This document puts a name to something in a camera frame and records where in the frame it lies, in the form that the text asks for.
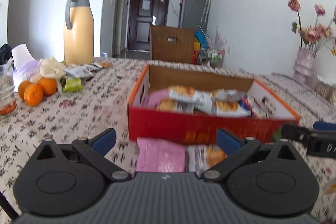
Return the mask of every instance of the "pink package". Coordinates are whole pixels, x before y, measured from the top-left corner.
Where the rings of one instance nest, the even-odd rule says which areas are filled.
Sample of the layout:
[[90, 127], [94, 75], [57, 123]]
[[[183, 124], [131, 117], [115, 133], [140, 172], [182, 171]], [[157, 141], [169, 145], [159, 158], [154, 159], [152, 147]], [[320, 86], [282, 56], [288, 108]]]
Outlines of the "pink package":
[[145, 99], [143, 100], [142, 106], [143, 107], [157, 107], [158, 104], [164, 98], [168, 98], [169, 92], [168, 89], [158, 90], [151, 94], [147, 94]]
[[185, 170], [185, 147], [159, 139], [138, 138], [136, 171], [177, 173]]

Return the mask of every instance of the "brown door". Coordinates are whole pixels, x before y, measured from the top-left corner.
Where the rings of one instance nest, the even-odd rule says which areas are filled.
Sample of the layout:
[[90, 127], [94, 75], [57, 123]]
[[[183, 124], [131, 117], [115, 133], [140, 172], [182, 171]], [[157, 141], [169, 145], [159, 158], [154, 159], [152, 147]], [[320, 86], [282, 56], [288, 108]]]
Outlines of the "brown door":
[[128, 49], [149, 51], [150, 25], [165, 26], [169, 0], [131, 0]]

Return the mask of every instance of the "blue gripper pad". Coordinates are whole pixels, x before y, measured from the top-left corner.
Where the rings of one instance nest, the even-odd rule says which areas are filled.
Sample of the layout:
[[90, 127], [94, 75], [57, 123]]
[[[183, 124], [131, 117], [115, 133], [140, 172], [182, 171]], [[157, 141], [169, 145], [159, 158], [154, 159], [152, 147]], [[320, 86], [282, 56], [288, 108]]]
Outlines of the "blue gripper pad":
[[240, 149], [245, 144], [245, 141], [225, 129], [218, 129], [216, 132], [216, 144], [226, 155], [230, 156]]
[[88, 145], [100, 155], [105, 156], [115, 146], [116, 141], [116, 131], [113, 128], [109, 128], [93, 139], [90, 139]]
[[336, 123], [317, 121], [314, 122], [313, 128], [316, 130], [336, 130]]

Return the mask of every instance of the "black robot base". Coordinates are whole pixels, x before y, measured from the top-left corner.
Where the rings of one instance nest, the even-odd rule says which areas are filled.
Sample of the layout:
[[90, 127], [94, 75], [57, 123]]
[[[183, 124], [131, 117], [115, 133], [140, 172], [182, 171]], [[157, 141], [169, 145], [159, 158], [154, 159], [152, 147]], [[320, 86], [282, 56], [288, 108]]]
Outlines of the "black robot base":
[[319, 185], [286, 139], [263, 145], [219, 130], [217, 145], [228, 158], [200, 179], [195, 173], [132, 178], [103, 157], [115, 134], [69, 145], [44, 140], [14, 185], [23, 212], [14, 224], [319, 223], [310, 216]]

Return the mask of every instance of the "refrigerator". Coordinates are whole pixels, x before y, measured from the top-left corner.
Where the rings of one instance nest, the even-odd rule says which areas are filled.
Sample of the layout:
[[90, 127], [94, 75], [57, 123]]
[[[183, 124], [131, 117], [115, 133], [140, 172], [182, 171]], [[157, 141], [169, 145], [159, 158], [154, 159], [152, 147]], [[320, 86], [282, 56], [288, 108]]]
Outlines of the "refrigerator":
[[203, 9], [206, 0], [182, 0], [180, 3], [180, 15], [178, 20], [178, 27], [184, 29], [192, 29], [195, 31], [202, 30], [206, 33], [208, 18], [201, 22]]

